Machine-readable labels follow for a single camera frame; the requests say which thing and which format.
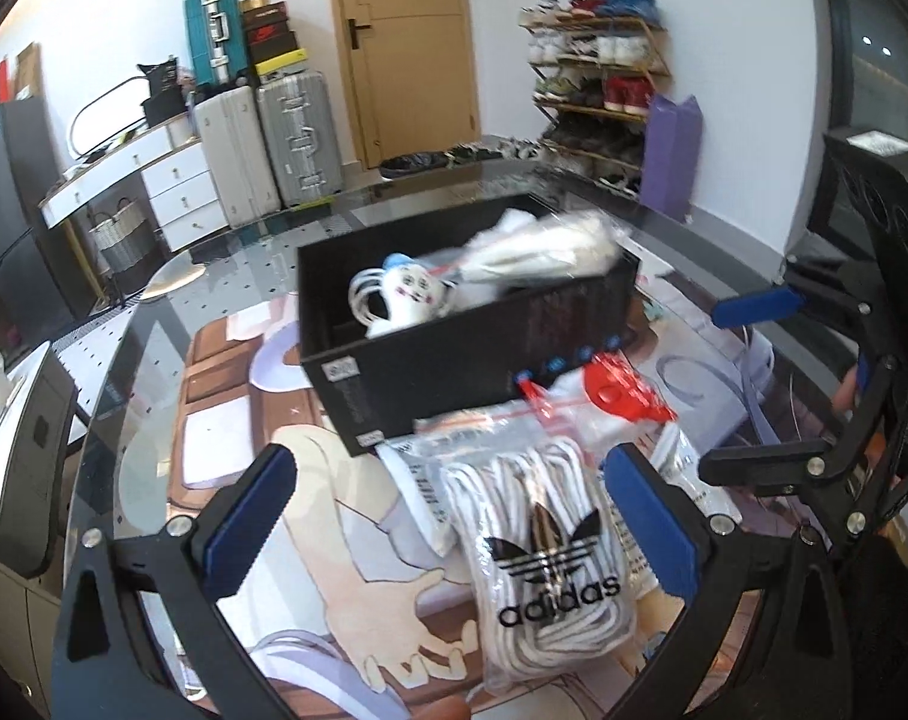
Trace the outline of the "red white balloon glue bag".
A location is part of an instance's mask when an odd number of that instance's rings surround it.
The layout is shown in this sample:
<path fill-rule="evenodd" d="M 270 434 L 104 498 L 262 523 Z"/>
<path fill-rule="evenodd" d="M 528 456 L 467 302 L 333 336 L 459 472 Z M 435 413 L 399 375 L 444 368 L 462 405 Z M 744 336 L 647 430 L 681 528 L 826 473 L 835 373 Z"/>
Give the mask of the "red white balloon glue bag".
<path fill-rule="evenodd" d="M 545 419 L 616 418 L 631 424 L 666 424 L 677 413 L 621 351 L 597 353 L 584 366 L 564 372 L 552 387 L 532 379 L 517 382 L 524 400 Z"/>

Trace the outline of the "adidas striped sock bag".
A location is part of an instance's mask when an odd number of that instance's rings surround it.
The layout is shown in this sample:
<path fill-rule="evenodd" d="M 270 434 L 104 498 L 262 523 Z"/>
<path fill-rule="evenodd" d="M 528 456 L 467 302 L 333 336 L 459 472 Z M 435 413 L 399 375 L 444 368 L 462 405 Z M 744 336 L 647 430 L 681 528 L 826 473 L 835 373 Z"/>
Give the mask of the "adidas striped sock bag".
<path fill-rule="evenodd" d="M 630 639 L 628 558 L 575 440 L 452 460 L 440 481 L 470 569 L 490 691 L 553 678 Z"/>

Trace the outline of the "white printed plastic pouch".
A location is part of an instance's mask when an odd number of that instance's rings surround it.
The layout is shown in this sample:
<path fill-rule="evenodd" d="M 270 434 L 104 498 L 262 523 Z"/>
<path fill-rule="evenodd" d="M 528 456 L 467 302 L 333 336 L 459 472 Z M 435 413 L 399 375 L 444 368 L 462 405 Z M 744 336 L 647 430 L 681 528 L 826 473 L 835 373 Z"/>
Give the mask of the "white printed plastic pouch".
<path fill-rule="evenodd" d="M 520 401 L 452 411 L 418 419 L 415 432 L 385 439 L 374 447 L 394 480 L 422 541 L 439 557 L 457 544 L 451 504 L 440 479 L 452 461 L 477 465 L 501 452 L 520 452 L 541 444 L 548 431 Z"/>

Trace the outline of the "grey low cabinet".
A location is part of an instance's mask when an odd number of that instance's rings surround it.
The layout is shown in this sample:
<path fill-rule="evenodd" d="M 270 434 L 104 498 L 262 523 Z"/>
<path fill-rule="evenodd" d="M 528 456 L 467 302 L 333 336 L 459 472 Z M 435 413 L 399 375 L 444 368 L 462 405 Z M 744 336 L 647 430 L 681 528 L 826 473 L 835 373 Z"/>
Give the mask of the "grey low cabinet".
<path fill-rule="evenodd" d="M 47 718 L 60 613 L 76 385 L 48 343 L 9 374 L 0 421 L 0 667 Z"/>

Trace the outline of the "purple bag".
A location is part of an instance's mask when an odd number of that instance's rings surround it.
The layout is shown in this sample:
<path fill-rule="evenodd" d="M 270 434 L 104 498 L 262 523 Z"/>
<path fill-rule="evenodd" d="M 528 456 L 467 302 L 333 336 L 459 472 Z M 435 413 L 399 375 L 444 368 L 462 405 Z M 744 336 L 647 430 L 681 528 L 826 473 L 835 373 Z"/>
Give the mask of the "purple bag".
<path fill-rule="evenodd" d="M 700 161 L 703 112 L 694 96 L 675 103 L 655 94 L 648 112 L 639 203 L 683 223 Z"/>

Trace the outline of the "bagged white cloth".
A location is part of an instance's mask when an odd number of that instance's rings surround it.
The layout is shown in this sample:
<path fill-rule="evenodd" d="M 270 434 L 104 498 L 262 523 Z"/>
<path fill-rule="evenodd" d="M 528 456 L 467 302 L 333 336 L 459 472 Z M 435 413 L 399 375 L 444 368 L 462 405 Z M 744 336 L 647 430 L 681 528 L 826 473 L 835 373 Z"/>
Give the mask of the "bagged white cloth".
<path fill-rule="evenodd" d="M 452 280 L 529 286 L 602 277 L 621 259 L 630 230 L 600 210 L 568 211 L 491 227 L 462 249 Z"/>

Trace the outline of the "black cardboard box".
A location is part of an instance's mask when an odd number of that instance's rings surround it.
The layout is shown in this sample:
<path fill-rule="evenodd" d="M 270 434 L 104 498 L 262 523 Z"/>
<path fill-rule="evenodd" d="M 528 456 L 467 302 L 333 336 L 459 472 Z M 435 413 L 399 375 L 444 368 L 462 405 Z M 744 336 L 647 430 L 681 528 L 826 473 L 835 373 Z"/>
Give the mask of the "black cardboard box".
<path fill-rule="evenodd" d="M 508 401 L 519 376 L 552 383 L 625 335 L 639 270 L 631 252 L 621 252 L 598 277 L 509 289 L 480 307 L 367 336 L 349 309 L 351 278 L 390 255 L 462 247 L 509 210 L 539 220 L 556 216 L 543 200 L 520 193 L 406 216 L 299 250 L 301 364 L 350 454 L 410 434 L 418 419 Z"/>

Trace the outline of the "wooden shoe rack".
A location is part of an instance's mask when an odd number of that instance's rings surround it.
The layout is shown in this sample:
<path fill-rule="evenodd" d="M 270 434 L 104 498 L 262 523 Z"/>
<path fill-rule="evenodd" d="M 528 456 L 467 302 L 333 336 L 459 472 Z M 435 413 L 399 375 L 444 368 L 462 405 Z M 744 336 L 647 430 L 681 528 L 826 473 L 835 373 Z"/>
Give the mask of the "wooden shoe rack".
<path fill-rule="evenodd" d="M 659 85 L 672 78 L 655 0 L 540 0 L 519 11 L 532 103 L 547 126 L 530 153 L 634 199 Z"/>

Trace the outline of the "striped laundry basket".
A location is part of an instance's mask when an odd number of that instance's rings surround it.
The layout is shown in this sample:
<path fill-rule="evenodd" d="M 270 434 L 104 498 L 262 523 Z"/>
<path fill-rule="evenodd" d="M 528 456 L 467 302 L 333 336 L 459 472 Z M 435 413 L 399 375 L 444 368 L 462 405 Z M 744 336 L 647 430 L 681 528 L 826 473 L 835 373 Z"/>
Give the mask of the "striped laundry basket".
<path fill-rule="evenodd" d="M 95 247 L 114 275 L 131 270 L 157 250 L 157 239 L 145 211 L 128 197 L 118 200 L 112 213 L 92 215 Z"/>

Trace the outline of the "wooden door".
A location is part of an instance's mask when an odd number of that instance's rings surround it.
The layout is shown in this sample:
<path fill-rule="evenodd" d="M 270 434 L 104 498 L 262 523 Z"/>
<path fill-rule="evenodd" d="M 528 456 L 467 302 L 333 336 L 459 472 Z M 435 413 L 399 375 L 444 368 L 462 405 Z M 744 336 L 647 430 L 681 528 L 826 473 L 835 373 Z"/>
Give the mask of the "wooden door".
<path fill-rule="evenodd" d="M 480 136 L 468 0 L 335 0 L 335 15 L 362 164 Z"/>

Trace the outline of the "silver aluminium suitcase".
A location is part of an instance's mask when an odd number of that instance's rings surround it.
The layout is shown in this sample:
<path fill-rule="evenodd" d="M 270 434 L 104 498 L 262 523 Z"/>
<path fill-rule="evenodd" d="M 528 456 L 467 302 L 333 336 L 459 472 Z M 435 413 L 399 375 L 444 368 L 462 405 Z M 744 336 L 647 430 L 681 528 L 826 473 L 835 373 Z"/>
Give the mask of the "silver aluminium suitcase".
<path fill-rule="evenodd" d="M 322 73 L 278 76 L 257 91 L 266 149 L 287 208 L 343 190 L 343 163 Z"/>

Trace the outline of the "white drawer desk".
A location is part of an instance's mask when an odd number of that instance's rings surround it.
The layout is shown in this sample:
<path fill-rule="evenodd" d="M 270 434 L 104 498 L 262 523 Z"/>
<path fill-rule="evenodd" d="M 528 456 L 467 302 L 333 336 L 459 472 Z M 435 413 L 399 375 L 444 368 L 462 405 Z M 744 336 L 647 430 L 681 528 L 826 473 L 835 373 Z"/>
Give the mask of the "white drawer desk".
<path fill-rule="evenodd" d="M 148 128 L 61 184 L 38 205 L 45 226 L 55 227 L 88 208 L 130 177 L 143 184 L 152 216 L 172 252 L 226 229 L 218 188 L 187 114 Z"/>

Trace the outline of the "oval desk mirror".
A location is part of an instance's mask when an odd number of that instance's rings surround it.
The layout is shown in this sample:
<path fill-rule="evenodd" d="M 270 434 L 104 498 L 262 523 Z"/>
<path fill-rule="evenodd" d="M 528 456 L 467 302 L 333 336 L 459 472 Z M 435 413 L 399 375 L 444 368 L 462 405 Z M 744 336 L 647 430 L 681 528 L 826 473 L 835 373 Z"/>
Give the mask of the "oval desk mirror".
<path fill-rule="evenodd" d="M 146 122 L 143 103 L 149 98 L 149 80 L 143 73 L 125 78 L 76 112 L 68 127 L 68 151 L 81 160 L 96 149 Z"/>

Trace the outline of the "black bag on desk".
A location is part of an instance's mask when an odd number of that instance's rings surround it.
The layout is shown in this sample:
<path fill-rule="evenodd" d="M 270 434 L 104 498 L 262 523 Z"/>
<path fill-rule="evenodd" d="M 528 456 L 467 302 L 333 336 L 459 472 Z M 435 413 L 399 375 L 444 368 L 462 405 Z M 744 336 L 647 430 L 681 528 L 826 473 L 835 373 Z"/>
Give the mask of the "black bag on desk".
<path fill-rule="evenodd" d="M 141 103 L 145 121 L 150 127 L 184 114 L 187 110 L 184 91 L 180 88 L 179 62 L 170 57 L 161 64 L 138 64 L 138 70 L 148 80 L 149 96 Z"/>

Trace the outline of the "teal suitcase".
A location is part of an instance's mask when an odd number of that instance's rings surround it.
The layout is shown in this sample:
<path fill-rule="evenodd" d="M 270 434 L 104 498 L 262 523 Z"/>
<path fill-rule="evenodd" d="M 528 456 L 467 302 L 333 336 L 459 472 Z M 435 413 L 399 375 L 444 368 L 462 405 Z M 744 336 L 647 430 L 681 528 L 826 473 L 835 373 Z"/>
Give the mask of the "teal suitcase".
<path fill-rule="evenodd" d="M 248 70 L 239 0 L 184 0 L 184 13 L 198 85 L 236 82 Z"/>

